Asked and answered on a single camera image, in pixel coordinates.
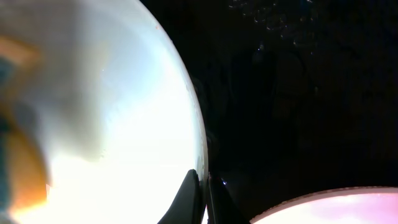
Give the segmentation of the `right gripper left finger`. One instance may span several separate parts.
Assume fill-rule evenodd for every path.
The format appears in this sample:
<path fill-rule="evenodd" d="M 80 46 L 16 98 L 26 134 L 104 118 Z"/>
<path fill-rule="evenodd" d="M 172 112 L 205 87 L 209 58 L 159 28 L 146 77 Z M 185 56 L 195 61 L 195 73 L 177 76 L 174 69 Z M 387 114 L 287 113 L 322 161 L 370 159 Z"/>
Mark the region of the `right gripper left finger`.
<path fill-rule="evenodd" d="M 171 206 L 158 224 L 200 224 L 201 193 L 196 170 L 187 172 Z"/>

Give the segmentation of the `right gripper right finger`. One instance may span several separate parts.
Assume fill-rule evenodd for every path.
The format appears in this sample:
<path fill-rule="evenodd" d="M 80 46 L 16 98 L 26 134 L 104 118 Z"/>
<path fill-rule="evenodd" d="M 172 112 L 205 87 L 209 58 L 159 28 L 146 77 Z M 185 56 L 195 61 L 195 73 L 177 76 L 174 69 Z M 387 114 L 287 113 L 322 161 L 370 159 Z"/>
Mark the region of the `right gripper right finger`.
<path fill-rule="evenodd" d="M 249 224 L 217 175 L 209 175 L 206 205 L 209 224 Z"/>

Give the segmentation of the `mint plate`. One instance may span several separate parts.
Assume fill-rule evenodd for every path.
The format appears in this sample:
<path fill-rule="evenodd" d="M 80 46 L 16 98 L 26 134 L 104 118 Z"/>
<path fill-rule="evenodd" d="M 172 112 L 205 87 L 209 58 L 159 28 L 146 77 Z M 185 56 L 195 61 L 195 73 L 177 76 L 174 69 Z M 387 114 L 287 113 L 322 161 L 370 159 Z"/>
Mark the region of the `mint plate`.
<path fill-rule="evenodd" d="M 45 160 L 44 203 L 17 223 L 157 223 L 187 172 L 208 169 L 187 69 L 139 1 L 2 1 L 1 35 L 41 63 L 8 112 Z"/>

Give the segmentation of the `white plate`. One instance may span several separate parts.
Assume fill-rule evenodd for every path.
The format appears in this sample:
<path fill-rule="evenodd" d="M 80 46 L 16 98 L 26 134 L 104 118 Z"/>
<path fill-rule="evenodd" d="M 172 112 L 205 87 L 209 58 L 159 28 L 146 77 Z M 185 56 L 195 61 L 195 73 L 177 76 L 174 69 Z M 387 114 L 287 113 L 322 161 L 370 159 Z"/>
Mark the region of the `white plate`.
<path fill-rule="evenodd" d="M 397 224 L 396 187 L 346 187 L 304 195 L 268 209 L 253 224 Z"/>

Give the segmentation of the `green yellow sponge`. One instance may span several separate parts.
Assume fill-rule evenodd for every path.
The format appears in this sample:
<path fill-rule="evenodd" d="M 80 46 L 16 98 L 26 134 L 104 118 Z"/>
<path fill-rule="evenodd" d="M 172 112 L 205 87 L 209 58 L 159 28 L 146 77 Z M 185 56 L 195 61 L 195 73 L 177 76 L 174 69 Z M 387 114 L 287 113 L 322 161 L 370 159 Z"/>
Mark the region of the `green yellow sponge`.
<path fill-rule="evenodd" d="M 38 48 L 1 37 L 1 216 L 16 218 L 45 203 L 47 171 L 37 144 L 17 123 L 12 107 L 40 67 Z"/>

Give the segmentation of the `black round tray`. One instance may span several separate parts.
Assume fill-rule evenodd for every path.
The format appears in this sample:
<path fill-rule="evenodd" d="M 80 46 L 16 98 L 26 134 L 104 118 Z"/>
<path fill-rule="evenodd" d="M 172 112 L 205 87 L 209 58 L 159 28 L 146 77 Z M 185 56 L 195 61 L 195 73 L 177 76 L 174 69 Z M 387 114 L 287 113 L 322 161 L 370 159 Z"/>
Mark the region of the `black round tray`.
<path fill-rule="evenodd" d="M 397 1 L 145 1 L 197 92 L 209 170 L 251 219 L 397 188 Z"/>

